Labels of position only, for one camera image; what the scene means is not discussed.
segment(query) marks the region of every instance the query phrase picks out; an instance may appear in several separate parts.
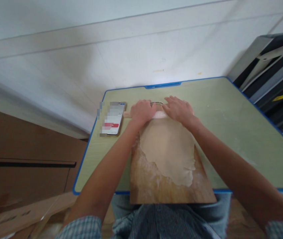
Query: table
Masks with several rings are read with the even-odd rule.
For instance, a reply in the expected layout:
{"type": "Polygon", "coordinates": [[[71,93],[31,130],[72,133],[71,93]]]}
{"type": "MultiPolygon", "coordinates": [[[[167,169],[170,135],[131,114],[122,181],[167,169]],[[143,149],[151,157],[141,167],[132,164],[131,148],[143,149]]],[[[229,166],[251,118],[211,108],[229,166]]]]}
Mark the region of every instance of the table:
{"type": "MultiPolygon", "coordinates": [[[[283,191],[283,135],[226,77],[108,90],[103,102],[127,102],[128,111],[139,99],[165,102],[164,97],[169,95],[188,101],[212,133],[283,191]]],[[[121,133],[129,120],[123,119],[121,133]]],[[[101,119],[96,119],[74,183],[76,195],[118,139],[100,137],[100,126],[101,119]]],[[[198,150],[214,192],[229,192],[202,150],[198,150]]],[[[130,158],[116,193],[128,194],[129,189],[130,158]]]]}

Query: hand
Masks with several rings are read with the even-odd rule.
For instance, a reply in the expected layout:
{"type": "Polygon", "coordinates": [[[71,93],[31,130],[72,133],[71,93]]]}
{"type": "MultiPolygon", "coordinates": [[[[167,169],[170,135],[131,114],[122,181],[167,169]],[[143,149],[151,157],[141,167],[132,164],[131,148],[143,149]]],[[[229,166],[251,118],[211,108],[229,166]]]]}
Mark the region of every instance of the hand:
{"type": "Polygon", "coordinates": [[[140,100],[131,107],[131,117],[134,122],[143,126],[156,113],[156,104],[150,105],[150,100],[140,100]]]}
{"type": "Polygon", "coordinates": [[[173,120],[182,123],[183,126],[186,127],[192,120],[198,119],[194,116],[194,111],[188,102],[174,96],[165,97],[165,100],[168,102],[168,105],[163,105],[162,107],[166,114],[173,120]]]}

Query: shirt sleeve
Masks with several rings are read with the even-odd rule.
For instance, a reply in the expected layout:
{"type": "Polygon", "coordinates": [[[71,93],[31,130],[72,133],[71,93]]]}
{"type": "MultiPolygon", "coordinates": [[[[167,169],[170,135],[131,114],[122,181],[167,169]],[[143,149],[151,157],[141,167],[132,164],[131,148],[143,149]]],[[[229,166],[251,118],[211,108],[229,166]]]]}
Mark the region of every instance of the shirt sleeve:
{"type": "Polygon", "coordinates": [[[283,221],[271,221],[265,228],[267,238],[283,238],[283,221]]]}
{"type": "Polygon", "coordinates": [[[66,225],[55,239],[101,238],[101,227],[100,218],[96,216],[81,217],[66,225]]]}

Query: dough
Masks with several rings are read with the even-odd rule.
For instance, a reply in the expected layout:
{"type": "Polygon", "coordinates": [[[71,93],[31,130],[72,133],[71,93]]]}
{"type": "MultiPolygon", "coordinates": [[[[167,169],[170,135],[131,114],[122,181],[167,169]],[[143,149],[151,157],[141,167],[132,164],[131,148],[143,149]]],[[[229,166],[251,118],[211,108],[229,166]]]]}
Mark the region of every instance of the dough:
{"type": "Polygon", "coordinates": [[[141,150],[176,185],[190,186],[195,170],[193,135],[172,119],[152,119],[141,132],[141,150]]]}

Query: wooden cabinet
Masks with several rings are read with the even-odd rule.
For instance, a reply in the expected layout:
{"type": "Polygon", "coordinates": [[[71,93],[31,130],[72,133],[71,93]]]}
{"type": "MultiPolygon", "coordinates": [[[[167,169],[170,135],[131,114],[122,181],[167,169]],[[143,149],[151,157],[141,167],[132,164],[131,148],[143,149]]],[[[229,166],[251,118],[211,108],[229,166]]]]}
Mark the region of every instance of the wooden cabinet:
{"type": "Polygon", "coordinates": [[[86,144],[0,112],[0,212],[71,191],[86,144]]]}

